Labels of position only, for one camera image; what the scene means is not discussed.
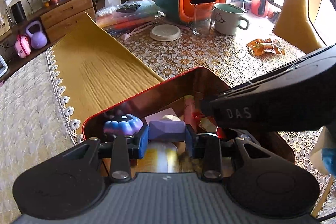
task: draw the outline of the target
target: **orange wrapper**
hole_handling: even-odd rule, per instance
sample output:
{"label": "orange wrapper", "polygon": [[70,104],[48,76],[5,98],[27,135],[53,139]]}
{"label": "orange wrapper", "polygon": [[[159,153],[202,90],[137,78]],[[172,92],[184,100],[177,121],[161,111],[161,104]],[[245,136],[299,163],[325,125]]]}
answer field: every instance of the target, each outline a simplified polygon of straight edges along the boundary
{"label": "orange wrapper", "polygon": [[250,54],[253,56],[260,56],[265,52],[285,55],[285,49],[281,46],[278,39],[268,38],[266,40],[262,40],[258,38],[246,44],[246,46]]}

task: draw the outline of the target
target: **purple kettlebell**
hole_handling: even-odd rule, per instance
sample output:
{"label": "purple kettlebell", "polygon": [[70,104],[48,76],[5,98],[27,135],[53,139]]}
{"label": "purple kettlebell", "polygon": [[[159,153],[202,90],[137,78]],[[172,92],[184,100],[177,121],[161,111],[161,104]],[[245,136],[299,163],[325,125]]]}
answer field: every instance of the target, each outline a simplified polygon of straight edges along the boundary
{"label": "purple kettlebell", "polygon": [[[29,31],[29,28],[36,24],[40,26],[40,30],[38,32],[31,33]],[[26,33],[30,37],[31,46],[36,50],[43,48],[48,42],[47,37],[42,32],[41,22],[39,21],[33,21],[32,23],[30,23],[26,28]]]}

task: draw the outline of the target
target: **metal screw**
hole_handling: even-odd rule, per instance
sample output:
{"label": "metal screw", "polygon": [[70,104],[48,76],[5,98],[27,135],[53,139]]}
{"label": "metal screw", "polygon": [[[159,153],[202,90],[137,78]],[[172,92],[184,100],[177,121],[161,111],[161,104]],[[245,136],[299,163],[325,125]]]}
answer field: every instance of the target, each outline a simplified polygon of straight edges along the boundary
{"label": "metal screw", "polygon": [[204,172],[204,176],[207,179],[218,179],[221,176],[221,173],[219,173],[218,171],[215,170],[208,170]]}
{"label": "metal screw", "polygon": [[128,178],[128,173],[126,171],[114,171],[112,177],[115,179],[126,179]]}

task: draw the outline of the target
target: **floral tablecloth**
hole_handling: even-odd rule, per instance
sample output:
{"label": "floral tablecloth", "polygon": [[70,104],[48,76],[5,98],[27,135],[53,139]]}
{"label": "floral tablecloth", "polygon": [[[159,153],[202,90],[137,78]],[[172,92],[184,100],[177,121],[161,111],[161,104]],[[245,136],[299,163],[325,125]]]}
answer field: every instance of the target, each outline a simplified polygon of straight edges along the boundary
{"label": "floral tablecloth", "polygon": [[[212,70],[229,86],[236,86],[305,55],[298,48],[253,23],[247,31],[238,29],[233,36],[225,36],[212,29],[209,37],[198,37],[192,30],[185,30],[180,39],[160,42],[153,40],[149,33],[150,29],[147,29],[125,41],[121,39],[121,35],[116,39],[165,80],[193,67],[203,66]],[[267,52],[258,58],[251,56],[246,44],[257,38],[269,37],[278,38],[286,54]],[[321,197],[330,176],[318,172],[309,160],[309,153],[320,132],[279,133],[293,149],[295,163],[311,172],[318,180]]]}

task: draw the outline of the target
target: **pink toy suitcase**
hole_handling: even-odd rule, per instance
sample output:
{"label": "pink toy suitcase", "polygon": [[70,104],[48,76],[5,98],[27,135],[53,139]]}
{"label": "pink toy suitcase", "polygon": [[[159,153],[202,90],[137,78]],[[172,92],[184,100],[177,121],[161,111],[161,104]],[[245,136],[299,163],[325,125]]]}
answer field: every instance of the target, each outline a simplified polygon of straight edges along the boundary
{"label": "pink toy suitcase", "polygon": [[27,57],[31,52],[30,46],[29,46],[29,38],[25,35],[20,35],[20,34],[17,35],[17,39],[16,39],[14,47],[20,58]]}

